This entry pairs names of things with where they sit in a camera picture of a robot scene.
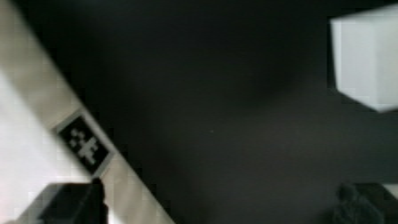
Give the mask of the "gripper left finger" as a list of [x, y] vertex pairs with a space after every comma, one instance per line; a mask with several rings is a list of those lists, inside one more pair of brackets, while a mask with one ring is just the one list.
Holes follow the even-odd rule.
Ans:
[[23, 211], [16, 223], [109, 224], [102, 180], [95, 178], [89, 183], [50, 184]]

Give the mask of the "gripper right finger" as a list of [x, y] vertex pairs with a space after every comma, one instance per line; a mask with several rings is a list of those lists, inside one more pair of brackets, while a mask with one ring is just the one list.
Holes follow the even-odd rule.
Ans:
[[333, 224], [398, 224], [398, 198], [379, 183], [349, 183], [338, 189]]

